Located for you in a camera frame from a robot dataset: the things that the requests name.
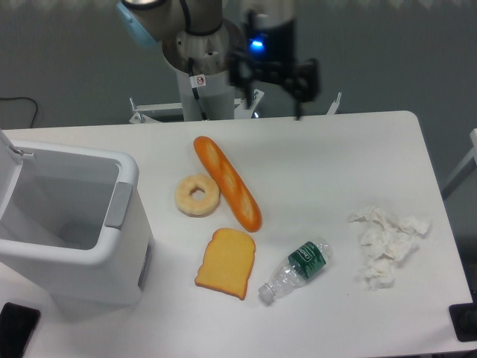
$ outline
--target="crumpled tissue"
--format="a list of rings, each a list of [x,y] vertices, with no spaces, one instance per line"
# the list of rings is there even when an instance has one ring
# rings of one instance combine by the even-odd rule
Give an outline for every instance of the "crumpled tissue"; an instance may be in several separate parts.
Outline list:
[[[350,222],[367,222],[368,229],[359,238],[367,257],[364,280],[370,290],[391,287],[401,263],[419,247],[419,240],[429,232],[431,222],[414,216],[398,217],[381,207],[371,207],[352,214]]]

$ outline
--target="toast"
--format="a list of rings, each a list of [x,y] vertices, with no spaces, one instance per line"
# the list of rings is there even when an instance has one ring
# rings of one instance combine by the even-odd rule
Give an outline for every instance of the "toast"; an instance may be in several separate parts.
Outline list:
[[[255,242],[249,235],[218,229],[207,245],[195,284],[244,300],[254,260]]]

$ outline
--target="bottle label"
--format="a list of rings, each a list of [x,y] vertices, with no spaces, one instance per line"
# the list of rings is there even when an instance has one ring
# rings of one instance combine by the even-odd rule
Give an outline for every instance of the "bottle label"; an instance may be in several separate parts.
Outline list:
[[[295,271],[306,279],[316,274],[326,264],[320,250],[310,241],[289,255],[288,261]]]

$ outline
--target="gray wall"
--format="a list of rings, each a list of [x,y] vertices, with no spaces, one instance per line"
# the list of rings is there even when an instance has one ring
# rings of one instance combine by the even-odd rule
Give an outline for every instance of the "gray wall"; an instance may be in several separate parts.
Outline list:
[[[342,113],[416,113],[443,183],[470,149],[469,133],[477,127],[477,4],[440,1],[427,10],[407,3],[400,10],[385,1],[336,10],[325,1],[300,1],[297,57],[319,59],[323,86],[306,113],[325,113],[338,91]],[[98,10],[90,4],[73,12],[56,6],[43,12],[27,3],[0,11],[0,97],[35,98],[39,126],[126,123],[130,96],[137,104],[179,101],[160,47],[138,47],[113,7]],[[237,1],[229,1],[226,15],[238,23]],[[257,87],[266,91],[263,115],[293,114],[285,93]],[[0,102],[0,126],[25,127],[31,112],[28,103]],[[471,204],[448,203],[453,216],[475,212],[475,205],[461,202]],[[459,234],[461,224],[453,221]],[[467,220],[468,236],[477,236],[474,221]]]

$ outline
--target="black phone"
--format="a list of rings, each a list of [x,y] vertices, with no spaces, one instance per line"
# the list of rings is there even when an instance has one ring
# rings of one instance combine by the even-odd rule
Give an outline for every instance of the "black phone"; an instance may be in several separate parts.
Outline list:
[[[0,313],[0,358],[22,358],[39,320],[39,310],[6,303]]]

